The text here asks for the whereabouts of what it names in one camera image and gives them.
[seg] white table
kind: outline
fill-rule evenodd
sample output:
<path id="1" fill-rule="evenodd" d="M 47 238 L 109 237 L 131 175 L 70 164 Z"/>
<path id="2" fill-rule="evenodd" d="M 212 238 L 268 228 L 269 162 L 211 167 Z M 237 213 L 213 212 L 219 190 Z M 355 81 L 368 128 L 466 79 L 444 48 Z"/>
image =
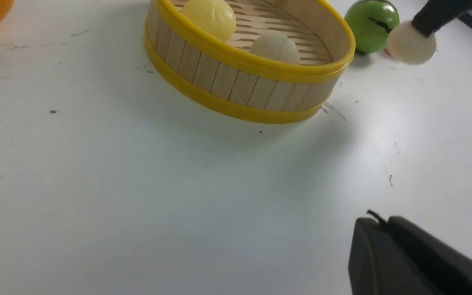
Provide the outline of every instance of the white table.
<path id="1" fill-rule="evenodd" d="M 423 66 L 358 58 L 325 112 L 261 125 L 152 73 L 147 9 L 17 0 L 0 25 L 0 295 L 348 295 L 366 209 L 472 258 L 470 28 Z"/>

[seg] black object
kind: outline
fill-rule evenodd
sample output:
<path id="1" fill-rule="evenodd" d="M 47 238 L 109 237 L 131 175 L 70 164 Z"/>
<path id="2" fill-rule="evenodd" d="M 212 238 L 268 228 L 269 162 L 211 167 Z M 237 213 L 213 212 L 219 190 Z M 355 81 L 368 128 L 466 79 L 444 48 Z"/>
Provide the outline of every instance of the black object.
<path id="1" fill-rule="evenodd" d="M 403 217 L 378 214 L 354 226 L 353 295 L 472 295 L 472 260 Z"/>
<path id="2" fill-rule="evenodd" d="M 422 35 L 429 37 L 442 26 L 471 9 L 472 0 L 429 0 L 414 16 L 411 24 Z"/>

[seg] wooden slat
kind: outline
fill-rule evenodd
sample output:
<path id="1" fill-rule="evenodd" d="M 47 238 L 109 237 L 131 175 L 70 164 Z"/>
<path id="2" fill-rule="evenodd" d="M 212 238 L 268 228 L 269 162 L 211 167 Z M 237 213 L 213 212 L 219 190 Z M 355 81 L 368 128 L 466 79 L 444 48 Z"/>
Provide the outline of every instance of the wooden slat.
<path id="1" fill-rule="evenodd" d="M 159 23 L 161 22 L 163 22 L 163 20 L 159 16 L 158 11 L 156 11 L 154 4 L 150 4 L 150 10 L 148 11 L 147 17 L 147 32 L 150 43 L 152 43 L 152 46 L 154 47 L 156 46 L 158 38 Z"/>
<path id="2" fill-rule="evenodd" d="M 158 41 L 156 41 L 156 52 L 162 60 L 167 59 L 167 50 L 169 49 L 170 36 L 172 29 L 166 22 L 159 24 Z"/>
<path id="3" fill-rule="evenodd" d="M 232 87 L 231 95 L 229 95 L 229 101 L 246 106 L 257 79 L 257 75 L 239 71 L 234 86 Z"/>
<path id="4" fill-rule="evenodd" d="M 219 60 L 202 52 L 198 62 L 198 69 L 196 70 L 196 75 L 194 77 L 194 85 L 206 92 L 210 92 L 210 87 L 212 86 L 212 82 L 216 76 L 219 64 Z"/>
<path id="5" fill-rule="evenodd" d="M 272 22 L 273 24 L 265 23 L 265 22 L 249 22 L 244 19 L 236 20 L 236 27 L 237 28 L 246 28 L 246 27 L 251 27 L 251 28 L 259 28 L 259 29 L 265 29 L 265 30 L 292 30 L 296 32 L 302 32 L 305 34 L 313 34 L 309 28 L 305 26 L 293 26 L 291 24 L 280 24 L 279 22 Z"/>
<path id="6" fill-rule="evenodd" d="M 290 92 L 292 91 L 294 84 L 287 82 L 278 82 L 272 95 L 270 95 L 269 102 L 267 103 L 266 110 L 268 111 L 281 111 L 285 105 Z"/>
<path id="7" fill-rule="evenodd" d="M 351 49 L 351 43 L 347 37 L 345 37 L 340 45 L 335 49 L 334 60 L 339 60 L 343 58 L 347 52 Z"/>
<path id="8" fill-rule="evenodd" d="M 339 78 L 340 77 L 335 77 L 332 80 L 324 82 L 322 89 L 320 89 L 320 93 L 318 93 L 318 95 L 315 97 L 315 100 L 313 100 L 313 102 L 309 105 L 309 108 L 318 106 L 322 102 L 326 101 L 326 99 L 329 98 L 331 92 L 333 92 L 333 88 Z"/>
<path id="9" fill-rule="evenodd" d="M 296 83 L 292 91 L 289 93 L 289 97 L 281 109 L 282 112 L 295 112 L 298 109 L 298 106 L 302 102 L 305 92 L 309 89 L 310 84 L 306 83 Z"/>
<path id="10" fill-rule="evenodd" d="M 260 35 L 256 34 L 234 34 L 231 37 L 231 41 L 250 41 L 253 42 L 254 40 L 260 38 Z M 322 41 L 318 40 L 307 40 L 307 39 L 295 39 L 291 38 L 292 41 L 296 45 L 301 45 L 301 46 L 311 46 L 311 47 L 316 47 L 316 48 L 324 48 L 326 52 L 328 52 L 327 48 L 325 45 L 322 43 Z"/>
<path id="11" fill-rule="evenodd" d="M 293 0 L 274 0 L 273 5 L 284 11 L 289 1 L 293 2 Z"/>
<path id="12" fill-rule="evenodd" d="M 287 3 L 285 3 L 283 10 L 288 14 L 292 15 L 294 18 L 298 19 L 298 11 L 301 4 L 300 2 L 300 0 L 288 1 Z"/>
<path id="13" fill-rule="evenodd" d="M 179 65 L 178 74 L 185 78 L 189 82 L 194 81 L 196 69 L 198 68 L 198 62 L 200 59 L 201 52 L 193 47 L 191 44 L 185 42 L 183 48 L 182 61 Z"/>
<path id="14" fill-rule="evenodd" d="M 270 80 L 264 77 L 258 78 L 247 106 L 264 110 L 267 106 L 270 96 L 272 95 L 272 92 L 274 91 L 274 88 L 276 87 L 276 84 L 278 84 L 278 81 L 276 80 Z"/>
<path id="15" fill-rule="evenodd" d="M 298 106 L 298 111 L 309 109 L 313 105 L 313 101 L 316 100 L 316 96 L 320 93 L 323 86 L 323 83 L 310 84 L 300 102 L 300 105 Z"/>
<path id="16" fill-rule="evenodd" d="M 169 65 L 176 72 L 178 72 L 179 64 L 182 61 L 184 47 L 185 40 L 173 31 L 172 35 L 170 36 L 167 60 L 165 62 L 167 62 L 167 65 Z"/>
<path id="17" fill-rule="evenodd" d="M 210 88 L 210 93 L 224 100 L 229 99 L 237 75 L 238 69 L 234 69 L 233 67 L 221 62 L 216 71 L 216 76 L 212 83 L 212 87 Z"/>

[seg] green ball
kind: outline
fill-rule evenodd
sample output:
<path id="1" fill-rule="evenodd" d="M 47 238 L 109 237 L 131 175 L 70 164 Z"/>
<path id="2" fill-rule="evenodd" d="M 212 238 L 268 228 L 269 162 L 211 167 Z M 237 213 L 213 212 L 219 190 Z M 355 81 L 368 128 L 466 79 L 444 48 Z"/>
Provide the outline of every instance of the green ball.
<path id="1" fill-rule="evenodd" d="M 389 32 L 399 25 L 395 6 L 387 0 L 358 0 L 345 14 L 356 49 L 364 53 L 384 50 Z"/>

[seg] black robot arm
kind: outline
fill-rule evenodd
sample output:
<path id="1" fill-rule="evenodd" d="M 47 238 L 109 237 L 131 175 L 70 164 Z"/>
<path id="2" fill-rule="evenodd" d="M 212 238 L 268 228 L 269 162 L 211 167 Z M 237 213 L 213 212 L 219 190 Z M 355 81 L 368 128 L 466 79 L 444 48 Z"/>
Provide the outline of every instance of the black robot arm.
<path id="1" fill-rule="evenodd" d="M 429 0 L 415 15 L 411 24 L 423 36 L 429 37 L 442 26 L 471 9 L 472 0 Z"/>

